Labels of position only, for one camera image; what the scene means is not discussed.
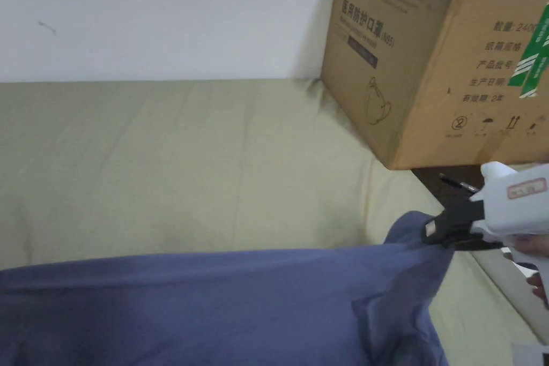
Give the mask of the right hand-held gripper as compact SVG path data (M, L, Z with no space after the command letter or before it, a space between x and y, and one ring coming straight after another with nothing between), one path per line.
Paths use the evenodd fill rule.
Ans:
M469 200L445 208L421 230L421 241L455 251L510 249L515 262L548 281L548 259L514 249L521 237L548 234L548 164L516 170L499 162L481 166L484 186Z

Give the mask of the person's right hand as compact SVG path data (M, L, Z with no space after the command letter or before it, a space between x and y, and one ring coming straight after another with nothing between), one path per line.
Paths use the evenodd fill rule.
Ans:
M548 257L548 236L518 238L514 243L514 249L526 255ZM526 282L532 287L532 293L541 299L548 309L548 299L540 274L533 274L527 278Z

